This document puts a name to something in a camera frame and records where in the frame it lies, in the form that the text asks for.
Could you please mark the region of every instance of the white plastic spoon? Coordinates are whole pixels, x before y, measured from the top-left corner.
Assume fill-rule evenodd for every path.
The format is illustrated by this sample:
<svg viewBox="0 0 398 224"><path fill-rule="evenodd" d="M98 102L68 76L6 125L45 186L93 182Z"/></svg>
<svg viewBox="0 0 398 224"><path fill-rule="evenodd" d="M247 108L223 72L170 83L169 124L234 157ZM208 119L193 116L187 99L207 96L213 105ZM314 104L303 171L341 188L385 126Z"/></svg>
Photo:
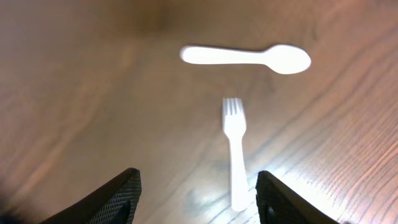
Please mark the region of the white plastic spoon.
<svg viewBox="0 0 398 224"><path fill-rule="evenodd" d="M302 72L311 65L311 58L303 49L285 44L275 45L263 52L189 45L181 49L180 57L184 62L200 65L263 64L280 74Z"/></svg>

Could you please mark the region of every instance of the fork handle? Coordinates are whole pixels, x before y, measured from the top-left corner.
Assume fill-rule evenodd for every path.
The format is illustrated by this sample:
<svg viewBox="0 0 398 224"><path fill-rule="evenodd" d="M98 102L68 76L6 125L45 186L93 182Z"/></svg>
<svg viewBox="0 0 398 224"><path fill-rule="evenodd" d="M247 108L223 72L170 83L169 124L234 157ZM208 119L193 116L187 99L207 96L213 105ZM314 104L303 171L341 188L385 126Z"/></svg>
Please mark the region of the fork handle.
<svg viewBox="0 0 398 224"><path fill-rule="evenodd" d="M230 140L231 151L231 207L240 212L248 207L248 180L244 169L242 140Z"/></svg>

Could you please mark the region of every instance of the white plastic fork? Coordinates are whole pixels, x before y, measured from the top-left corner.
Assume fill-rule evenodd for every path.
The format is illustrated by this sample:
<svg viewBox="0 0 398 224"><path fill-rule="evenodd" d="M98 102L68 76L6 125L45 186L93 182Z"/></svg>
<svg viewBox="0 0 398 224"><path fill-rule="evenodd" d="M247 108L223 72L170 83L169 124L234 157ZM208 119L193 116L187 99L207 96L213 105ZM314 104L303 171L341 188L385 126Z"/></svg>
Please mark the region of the white plastic fork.
<svg viewBox="0 0 398 224"><path fill-rule="evenodd" d="M231 151L231 207L240 212L247 209L249 196L242 150L246 119L241 99L223 99L223 129Z"/></svg>

